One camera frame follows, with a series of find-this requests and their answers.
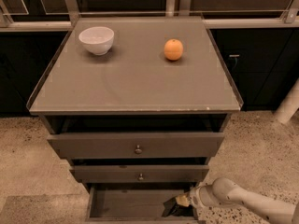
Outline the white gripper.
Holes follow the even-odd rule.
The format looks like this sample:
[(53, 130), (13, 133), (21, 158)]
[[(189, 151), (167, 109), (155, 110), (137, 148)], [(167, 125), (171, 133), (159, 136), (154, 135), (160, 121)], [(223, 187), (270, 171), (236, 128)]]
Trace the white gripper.
[(198, 186), (190, 190), (189, 196), (187, 193), (179, 194), (176, 197), (176, 203), (183, 207), (191, 204), (196, 209), (209, 207), (213, 204), (211, 194), (210, 185)]

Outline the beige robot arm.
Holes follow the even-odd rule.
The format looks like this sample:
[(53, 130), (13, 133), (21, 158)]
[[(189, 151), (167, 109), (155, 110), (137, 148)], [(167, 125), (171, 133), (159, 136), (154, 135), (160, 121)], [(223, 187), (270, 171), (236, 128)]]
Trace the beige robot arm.
[(180, 206), (191, 205), (195, 209), (241, 205), (270, 224), (299, 224), (299, 203), (285, 203), (248, 191), (224, 177), (210, 185), (192, 188), (175, 200)]

